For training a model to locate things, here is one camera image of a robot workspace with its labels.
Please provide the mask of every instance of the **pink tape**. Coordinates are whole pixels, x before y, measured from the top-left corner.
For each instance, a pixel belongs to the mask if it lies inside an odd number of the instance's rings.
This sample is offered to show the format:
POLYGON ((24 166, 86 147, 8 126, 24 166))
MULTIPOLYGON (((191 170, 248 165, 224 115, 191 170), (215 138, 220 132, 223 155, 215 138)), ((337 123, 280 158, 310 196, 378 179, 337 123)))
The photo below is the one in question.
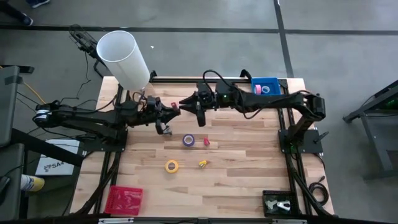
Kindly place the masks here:
POLYGON ((254 85, 254 94, 261 95, 261 86, 260 85, 254 85))

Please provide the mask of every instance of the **shoe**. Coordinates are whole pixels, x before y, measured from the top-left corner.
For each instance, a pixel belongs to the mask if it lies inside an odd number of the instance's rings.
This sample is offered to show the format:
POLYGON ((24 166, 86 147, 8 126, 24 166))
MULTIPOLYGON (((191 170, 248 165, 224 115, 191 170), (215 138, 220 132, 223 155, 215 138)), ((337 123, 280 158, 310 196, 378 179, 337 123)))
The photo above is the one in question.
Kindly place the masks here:
POLYGON ((25 15, 25 19, 24 19, 24 21, 22 21, 24 23, 24 25, 31 26, 33 24, 33 19, 30 18, 29 16, 27 16, 27 14, 25 14, 25 13, 23 13, 23 15, 25 15))
POLYGON ((35 8, 42 6, 44 4, 47 4, 49 2, 50 2, 50 0, 36 0, 36 3, 31 4, 30 6, 35 9, 35 8))

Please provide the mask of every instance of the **white cylinder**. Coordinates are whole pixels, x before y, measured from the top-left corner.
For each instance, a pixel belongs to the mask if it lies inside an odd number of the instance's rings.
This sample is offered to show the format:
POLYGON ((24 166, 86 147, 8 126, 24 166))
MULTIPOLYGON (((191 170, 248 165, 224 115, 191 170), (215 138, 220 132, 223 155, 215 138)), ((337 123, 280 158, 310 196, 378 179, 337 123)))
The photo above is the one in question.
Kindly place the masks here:
POLYGON ((124 89, 141 90, 148 84, 149 70, 130 33, 117 30, 105 34, 97 53, 124 89))

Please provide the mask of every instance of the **purple tape roll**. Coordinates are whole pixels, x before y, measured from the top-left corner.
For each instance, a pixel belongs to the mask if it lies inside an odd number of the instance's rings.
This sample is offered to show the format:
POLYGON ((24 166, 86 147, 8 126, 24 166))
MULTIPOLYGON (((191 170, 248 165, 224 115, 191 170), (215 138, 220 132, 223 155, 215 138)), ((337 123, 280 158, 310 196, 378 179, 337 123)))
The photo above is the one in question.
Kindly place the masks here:
POLYGON ((184 144, 184 146, 193 146, 194 143, 195 143, 195 138, 191 134, 186 134, 182 138, 182 144, 184 144))

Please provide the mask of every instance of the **yellow object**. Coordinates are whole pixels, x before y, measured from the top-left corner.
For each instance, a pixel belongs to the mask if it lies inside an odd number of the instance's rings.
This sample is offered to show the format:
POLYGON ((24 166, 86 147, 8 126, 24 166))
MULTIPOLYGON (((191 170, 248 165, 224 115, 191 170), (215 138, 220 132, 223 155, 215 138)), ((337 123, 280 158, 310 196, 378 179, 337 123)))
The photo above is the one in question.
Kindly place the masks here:
POLYGON ((21 190, 36 192, 40 191, 44 186, 44 179, 31 175, 21 175, 21 190))
POLYGON ((24 85, 27 88, 29 88, 32 91, 32 93, 34 93, 42 103, 45 104, 45 101, 42 99, 42 97, 32 87, 30 87, 30 85, 28 85, 26 82, 24 82, 24 85))
POLYGON ((207 161, 200 161, 199 162, 200 168, 204 168, 206 164, 207 164, 207 161))
POLYGON ((178 163, 175 160, 169 160, 164 167, 169 174, 173 174, 178 170, 178 163))

